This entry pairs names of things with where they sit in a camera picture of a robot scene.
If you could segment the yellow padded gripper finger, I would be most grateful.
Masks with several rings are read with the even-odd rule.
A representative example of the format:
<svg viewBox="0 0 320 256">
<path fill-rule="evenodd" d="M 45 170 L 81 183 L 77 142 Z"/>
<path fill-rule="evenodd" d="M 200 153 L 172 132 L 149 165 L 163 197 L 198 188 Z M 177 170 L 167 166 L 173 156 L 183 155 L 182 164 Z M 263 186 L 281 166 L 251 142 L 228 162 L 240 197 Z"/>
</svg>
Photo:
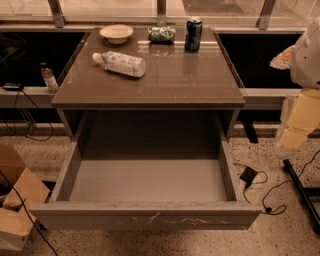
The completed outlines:
<svg viewBox="0 0 320 256">
<path fill-rule="evenodd" d="M 278 154 L 294 152 L 319 124 L 319 89 L 304 89 L 297 96 L 287 96 L 282 105 L 281 125 L 275 137 L 275 151 Z"/>
</svg>

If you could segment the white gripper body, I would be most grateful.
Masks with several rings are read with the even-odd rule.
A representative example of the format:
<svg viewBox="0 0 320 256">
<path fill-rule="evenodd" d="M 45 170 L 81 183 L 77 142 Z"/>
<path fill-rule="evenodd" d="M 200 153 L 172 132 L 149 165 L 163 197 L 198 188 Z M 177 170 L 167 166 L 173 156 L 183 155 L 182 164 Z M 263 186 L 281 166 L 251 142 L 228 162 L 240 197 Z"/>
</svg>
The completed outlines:
<svg viewBox="0 0 320 256">
<path fill-rule="evenodd" d="M 303 88 L 320 88 L 320 17 L 293 46 L 274 57 L 270 66 L 290 70 L 291 80 Z"/>
</svg>

